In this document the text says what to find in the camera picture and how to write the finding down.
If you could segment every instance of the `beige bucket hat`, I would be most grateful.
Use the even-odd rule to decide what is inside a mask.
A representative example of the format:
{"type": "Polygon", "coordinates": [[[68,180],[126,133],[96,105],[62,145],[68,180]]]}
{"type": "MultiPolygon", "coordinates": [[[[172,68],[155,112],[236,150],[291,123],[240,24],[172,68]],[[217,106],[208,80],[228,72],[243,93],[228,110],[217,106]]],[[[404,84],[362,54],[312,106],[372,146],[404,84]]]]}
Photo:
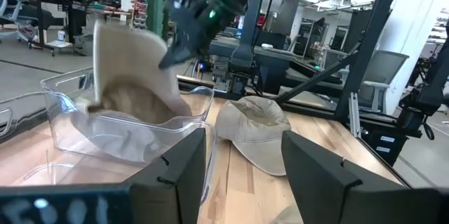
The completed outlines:
{"type": "Polygon", "coordinates": [[[256,167],[273,176],[286,175],[281,138],[291,126],[275,101],[257,96],[227,101],[218,113],[216,128],[219,137],[232,141],[256,167]]]}

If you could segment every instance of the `metal pillar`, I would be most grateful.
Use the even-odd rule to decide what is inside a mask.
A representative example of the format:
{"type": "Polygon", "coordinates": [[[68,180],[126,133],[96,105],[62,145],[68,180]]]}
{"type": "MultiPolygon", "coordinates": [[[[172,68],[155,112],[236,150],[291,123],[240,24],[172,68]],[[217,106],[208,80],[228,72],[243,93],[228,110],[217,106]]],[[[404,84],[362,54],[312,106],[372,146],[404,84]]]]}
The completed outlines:
{"type": "Polygon", "coordinates": [[[272,25],[273,33],[290,35],[299,2],[300,0],[282,1],[278,16],[272,25]]]}
{"type": "Polygon", "coordinates": [[[147,30],[168,39],[168,13],[164,9],[165,0],[147,0],[147,30]]]}

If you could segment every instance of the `clear plastic bin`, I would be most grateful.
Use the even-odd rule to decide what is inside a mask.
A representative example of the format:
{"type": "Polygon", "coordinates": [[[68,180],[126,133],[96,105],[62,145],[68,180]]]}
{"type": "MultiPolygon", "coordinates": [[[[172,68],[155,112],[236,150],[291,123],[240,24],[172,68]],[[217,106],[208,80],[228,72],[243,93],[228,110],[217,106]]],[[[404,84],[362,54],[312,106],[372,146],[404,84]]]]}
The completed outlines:
{"type": "MultiPolygon", "coordinates": [[[[64,93],[72,101],[85,98],[90,101],[95,99],[93,68],[77,70],[61,74],[41,81],[41,86],[46,91],[64,93]]],[[[198,87],[190,92],[182,92],[181,97],[192,109],[191,117],[176,117],[159,127],[178,129],[193,121],[205,121],[213,101],[214,92],[211,88],[198,87]]]]}
{"type": "Polygon", "coordinates": [[[203,114],[207,112],[197,118],[174,118],[163,127],[123,117],[89,117],[67,95],[57,92],[30,93],[3,101],[0,185],[120,183],[195,129],[205,129],[204,202],[217,135],[213,126],[199,121],[203,114]],[[42,109],[25,112],[30,104],[42,109]]]}

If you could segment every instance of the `machine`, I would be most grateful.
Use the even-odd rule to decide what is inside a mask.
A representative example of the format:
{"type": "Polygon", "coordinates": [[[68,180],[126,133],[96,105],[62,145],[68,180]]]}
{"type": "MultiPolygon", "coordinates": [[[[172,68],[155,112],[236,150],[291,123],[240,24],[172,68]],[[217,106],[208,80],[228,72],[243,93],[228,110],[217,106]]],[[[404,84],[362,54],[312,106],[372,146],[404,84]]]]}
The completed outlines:
{"type": "MultiPolygon", "coordinates": [[[[229,44],[219,45],[220,49],[227,51],[230,59],[222,73],[223,78],[215,82],[216,95],[228,99],[239,99],[250,95],[245,92],[246,87],[253,88],[256,95],[263,95],[262,92],[267,92],[264,88],[267,83],[275,81],[279,85],[286,82],[289,80],[285,75],[290,62],[285,63],[286,60],[277,60],[271,55],[261,56],[262,52],[257,51],[259,48],[254,47],[254,40],[257,39],[254,30],[260,9],[259,3],[260,0],[167,0],[166,8],[176,23],[177,32],[175,42],[159,65],[160,68],[170,67],[190,58],[203,58],[209,53],[217,54],[218,49],[213,45],[216,43],[213,38],[218,32],[224,30],[235,16],[246,13],[240,44],[237,47],[229,44]],[[251,12],[252,9],[257,9],[255,14],[251,12]]],[[[364,139],[364,142],[374,150],[373,153],[383,157],[382,160],[389,165],[394,164],[408,137],[422,137],[421,125],[424,125],[426,134],[432,139],[426,120],[435,113],[436,107],[443,103],[441,87],[449,74],[445,65],[446,56],[444,56],[449,51],[442,51],[441,62],[432,70],[435,77],[429,77],[425,86],[416,88],[402,100],[404,109],[399,118],[383,118],[381,114],[376,116],[358,114],[356,94],[363,81],[370,56],[382,33],[385,20],[388,18],[391,3],[392,0],[376,0],[373,9],[369,12],[370,18],[363,39],[356,51],[351,49],[350,54],[340,63],[317,72],[297,86],[291,86],[294,87],[291,91],[271,97],[285,111],[337,120],[348,125],[355,137],[364,139]],[[336,93],[338,102],[335,110],[290,101],[303,91],[318,89],[317,87],[321,87],[324,81],[348,65],[351,70],[345,85],[341,86],[336,93]]],[[[198,83],[187,80],[180,82],[180,86],[187,90],[195,85],[197,86],[198,83]]]]}

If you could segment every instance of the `hat brim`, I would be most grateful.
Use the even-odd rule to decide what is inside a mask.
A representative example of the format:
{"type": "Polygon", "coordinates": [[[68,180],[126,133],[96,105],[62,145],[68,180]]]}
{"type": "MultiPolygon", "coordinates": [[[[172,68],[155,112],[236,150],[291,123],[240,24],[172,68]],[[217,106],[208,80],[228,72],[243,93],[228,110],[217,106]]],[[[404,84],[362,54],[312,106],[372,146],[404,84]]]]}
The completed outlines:
{"type": "Polygon", "coordinates": [[[279,138],[264,143],[233,142],[233,144],[247,160],[263,172],[272,176],[286,176],[281,142],[279,138]]]}

